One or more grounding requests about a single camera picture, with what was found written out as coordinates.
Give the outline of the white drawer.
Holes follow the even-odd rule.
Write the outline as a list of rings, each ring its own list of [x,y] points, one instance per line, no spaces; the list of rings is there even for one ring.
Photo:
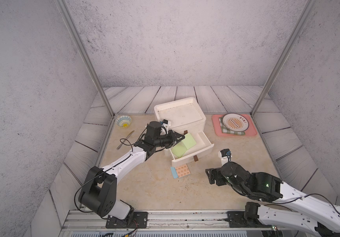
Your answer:
[[[176,158],[170,149],[165,150],[165,157],[171,161],[172,167],[179,167],[194,162],[196,156],[198,160],[212,152],[214,144],[210,142],[204,132],[191,134],[196,141],[196,145],[185,152],[181,158]]]

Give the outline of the orange patterned sticky pad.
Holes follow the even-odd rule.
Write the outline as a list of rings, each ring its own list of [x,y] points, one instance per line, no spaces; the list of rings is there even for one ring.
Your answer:
[[[185,177],[191,174],[187,164],[176,167],[176,173],[177,173],[178,178],[182,178],[182,177]]]

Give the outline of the blue sticky note pad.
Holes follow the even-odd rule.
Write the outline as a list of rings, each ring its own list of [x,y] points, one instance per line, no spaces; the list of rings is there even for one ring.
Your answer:
[[[171,169],[171,173],[172,173],[172,176],[174,179],[177,179],[178,178],[178,174],[177,174],[177,171],[174,167],[170,167]]]

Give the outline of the green sticky note pad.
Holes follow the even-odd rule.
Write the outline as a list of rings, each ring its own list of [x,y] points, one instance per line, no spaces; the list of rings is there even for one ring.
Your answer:
[[[193,138],[192,134],[187,133],[187,134],[184,135],[184,137],[185,138],[181,141],[181,143],[185,147],[186,150],[189,150],[189,149],[193,148],[194,146],[196,146],[197,142]]]

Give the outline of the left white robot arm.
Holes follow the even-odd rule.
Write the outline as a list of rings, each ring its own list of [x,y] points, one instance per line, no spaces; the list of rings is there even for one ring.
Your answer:
[[[152,155],[170,149],[185,139],[185,135],[166,127],[165,122],[151,121],[135,143],[127,138],[121,143],[130,150],[104,167],[92,167],[84,184],[75,193],[78,202],[101,218],[114,217],[127,223],[132,222],[134,208],[117,199],[120,180]]]

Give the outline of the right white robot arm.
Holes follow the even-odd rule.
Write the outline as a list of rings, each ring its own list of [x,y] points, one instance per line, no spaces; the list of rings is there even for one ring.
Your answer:
[[[235,162],[207,169],[210,184],[230,186],[250,199],[244,211],[230,211],[234,228],[288,227],[317,237],[340,237],[340,205],[305,194],[264,172],[250,173]]]

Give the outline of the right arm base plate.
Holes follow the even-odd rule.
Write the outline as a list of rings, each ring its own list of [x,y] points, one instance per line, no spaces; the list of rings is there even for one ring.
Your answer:
[[[230,228],[265,228],[266,225],[263,225],[258,221],[257,218],[251,217],[246,214],[244,211],[228,211],[226,222],[229,223]]]

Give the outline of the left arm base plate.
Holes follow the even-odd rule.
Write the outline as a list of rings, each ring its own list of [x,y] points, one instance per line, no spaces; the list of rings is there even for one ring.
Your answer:
[[[134,211],[121,220],[109,216],[106,222],[107,229],[145,229],[147,227],[148,212]]]

